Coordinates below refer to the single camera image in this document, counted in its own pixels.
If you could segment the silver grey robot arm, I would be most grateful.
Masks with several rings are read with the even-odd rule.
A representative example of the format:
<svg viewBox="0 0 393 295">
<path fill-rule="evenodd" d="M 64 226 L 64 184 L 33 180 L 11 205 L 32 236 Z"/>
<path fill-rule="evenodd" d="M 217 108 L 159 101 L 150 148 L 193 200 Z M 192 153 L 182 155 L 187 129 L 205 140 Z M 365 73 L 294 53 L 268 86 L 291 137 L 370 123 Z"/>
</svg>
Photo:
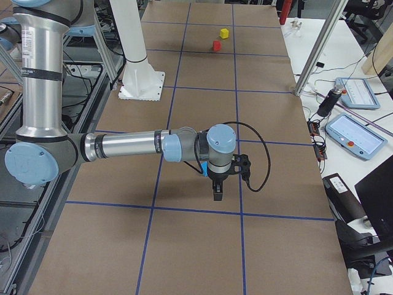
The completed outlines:
<svg viewBox="0 0 393 295">
<path fill-rule="evenodd" d="M 1 19 L 1 45 L 6 51 L 16 48 L 21 53 L 21 24 L 15 17 Z"/>
<path fill-rule="evenodd" d="M 206 162 L 201 173 L 212 180 L 214 200 L 223 196 L 230 175 L 249 181 L 250 161 L 235 154 L 230 123 L 197 132 L 177 130 L 95 135 L 68 133 L 62 126 L 63 38 L 71 29 L 96 26 L 93 1 L 15 1 L 21 25 L 23 124 L 5 154 L 8 172 L 19 182 L 41 185 L 72 167 L 97 159 L 162 154 L 169 162 Z"/>
</svg>

